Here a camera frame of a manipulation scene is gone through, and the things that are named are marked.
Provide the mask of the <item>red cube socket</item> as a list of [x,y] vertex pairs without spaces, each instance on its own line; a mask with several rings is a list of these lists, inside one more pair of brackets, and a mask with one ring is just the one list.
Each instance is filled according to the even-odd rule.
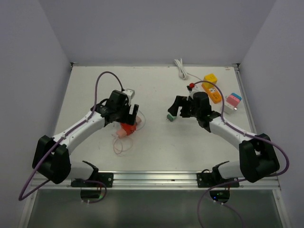
[[125,131],[127,132],[127,136],[132,134],[134,131],[136,131],[136,126],[137,124],[135,123],[134,125],[130,125],[130,124],[121,124],[121,128],[125,129]]

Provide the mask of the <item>green charger plug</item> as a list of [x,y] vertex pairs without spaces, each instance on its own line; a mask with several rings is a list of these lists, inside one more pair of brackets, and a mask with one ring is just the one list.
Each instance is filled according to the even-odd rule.
[[170,122],[174,122],[176,120],[176,116],[173,116],[171,114],[167,114],[166,119]]

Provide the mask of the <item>brown usb charger plug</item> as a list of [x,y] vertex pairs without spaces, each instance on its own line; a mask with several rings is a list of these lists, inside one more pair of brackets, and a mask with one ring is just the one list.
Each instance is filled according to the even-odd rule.
[[142,122],[141,118],[139,116],[136,116],[136,124],[140,124]]

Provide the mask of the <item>pink usb charger plug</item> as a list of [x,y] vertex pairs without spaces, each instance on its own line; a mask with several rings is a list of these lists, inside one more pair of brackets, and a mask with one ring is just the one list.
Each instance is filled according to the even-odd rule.
[[116,135],[118,138],[124,138],[127,136],[127,132],[125,131],[125,129],[121,128],[116,132]]

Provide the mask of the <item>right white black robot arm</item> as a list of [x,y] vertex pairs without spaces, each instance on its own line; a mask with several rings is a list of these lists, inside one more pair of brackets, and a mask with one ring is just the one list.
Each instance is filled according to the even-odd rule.
[[210,175],[214,185],[220,187],[228,180],[242,177],[253,183],[279,170],[280,164],[269,136],[237,129],[212,109],[205,92],[176,96],[167,117],[174,120],[177,116],[196,118],[200,127],[238,149],[239,160],[225,161],[212,168]]

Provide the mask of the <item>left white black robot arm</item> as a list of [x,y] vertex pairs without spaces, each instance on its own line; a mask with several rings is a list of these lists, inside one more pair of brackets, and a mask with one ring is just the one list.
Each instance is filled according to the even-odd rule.
[[37,144],[32,167],[54,184],[66,179],[82,179],[87,186],[98,183],[98,168],[87,161],[72,163],[72,152],[96,131],[118,122],[134,125],[138,105],[131,105],[135,95],[132,89],[114,90],[110,97],[95,104],[77,123],[63,132],[42,136]]

